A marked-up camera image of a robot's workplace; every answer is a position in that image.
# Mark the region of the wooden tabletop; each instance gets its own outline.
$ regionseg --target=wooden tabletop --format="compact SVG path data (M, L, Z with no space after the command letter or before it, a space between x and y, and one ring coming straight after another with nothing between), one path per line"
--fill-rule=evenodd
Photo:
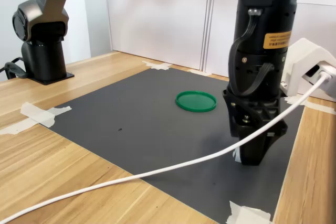
M20 114L24 102L50 109L148 69L143 60L160 63L115 52L68 65L75 77L49 86L19 78L0 82L0 129L26 118ZM336 108L332 102L310 101ZM305 108L275 223L336 223L335 128L335 115ZM44 200L126 176L130 174L123 169L40 125L0 135L0 220ZM12 223L214 221L138 179L56 202Z

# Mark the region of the label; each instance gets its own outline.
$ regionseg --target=label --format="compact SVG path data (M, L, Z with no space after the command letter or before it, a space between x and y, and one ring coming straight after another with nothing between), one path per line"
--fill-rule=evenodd
M288 47L291 31L285 33L265 34L264 49Z

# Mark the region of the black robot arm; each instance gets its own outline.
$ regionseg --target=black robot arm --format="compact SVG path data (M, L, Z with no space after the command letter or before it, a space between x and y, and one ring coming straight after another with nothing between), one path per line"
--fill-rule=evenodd
M18 6L13 16L15 33L24 42L22 56L27 73L25 76L42 84L73 76L66 73L61 44L69 20L64 10L65 2L28 0Z
M238 0L229 85L223 96L232 136L245 138L280 113L280 82L297 0ZM287 131L284 121L240 147L244 165L258 165Z

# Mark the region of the dark gray mat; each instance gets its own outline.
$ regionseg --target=dark gray mat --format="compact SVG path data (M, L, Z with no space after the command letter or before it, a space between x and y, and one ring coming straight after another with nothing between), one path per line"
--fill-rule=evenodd
M148 172L236 143L222 97L226 86L193 73L150 69L60 105L72 110L57 116L51 130L132 174ZM217 108L207 113L180 109L175 97L185 90L213 94ZM242 166L228 153L144 180L220 223L231 215L229 201L273 216L302 112L300 107L286 118L288 133L260 166Z

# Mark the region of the white cable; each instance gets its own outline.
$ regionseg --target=white cable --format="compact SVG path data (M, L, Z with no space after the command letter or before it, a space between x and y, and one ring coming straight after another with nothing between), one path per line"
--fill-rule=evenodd
M277 122L279 122L280 120L282 120L286 115L288 115L289 113L291 113L303 101L305 101L308 98L308 96L310 96L312 94L312 92L314 92L318 87L320 87L322 85L322 83L324 81L329 80L329 79L331 79L331 76L329 74L327 74L325 72L321 72L320 79L296 103L294 103L293 105L291 105L288 109L286 109L285 111L283 111L280 115L278 115L272 121L270 121L269 123L267 123L265 126L261 127L260 129L258 129L254 133L252 133L250 136L244 138L243 140L239 141L238 143L236 143L234 145L231 145L228 148L225 148L224 150L222 150L220 152L216 152L214 154L211 154L211 155L208 155L208 156L205 156L205 157L201 157L201 158L198 158L198 159L195 159L195 160L191 160L191 161L188 161L188 162L184 162L184 163L181 163L181 164L169 166L169 167L158 169L158 170L153 170L151 172L142 173L142 174L126 177L126 178L119 178L119 179L116 179L116 180L111 180L111 181L104 182L104 183L101 183L101 184L98 184L98 185L94 185L94 186L83 188L83 189L80 189L80 190L77 190L77 191L73 191L71 193L64 194L64 195L55 197L53 199L46 200L46 201L41 202L39 204L36 204L36 205L34 205L32 207L28 207L25 210L22 210L22 211L20 211L20 212L18 212L16 214L14 214L14 215L6 218L6 219L0 221L0 224L6 224L9 221L14 220L17 217L20 217L21 215L24 215L24 214L26 214L28 212L34 211L34 210L36 210L38 208L44 207L44 206L46 206L48 204L57 202L59 200L72 197L74 195L86 193L87 191L95 190L95 189L98 189L98 188L101 188L101 187L105 187L105 186L110 186L110 185L118 184L118 183L121 183L121 182L130 181L130 180L137 179L137 178L143 178L143 177L151 176L151 175L158 174L158 173L167 172L169 170L175 170L175 169L178 169L178 168L181 168L181 167L197 164L197 163L200 163L200 162L203 162L203 161L207 161L209 159L213 159L213 158L222 156L222 155L224 155L224 154L226 154L226 153L228 153L230 151L233 151L235 148L238 148L238 147L242 146L243 144L246 144L247 142L249 142L252 139L254 139L256 136L260 135L261 133L263 133L266 130L268 130L269 128L271 128Z

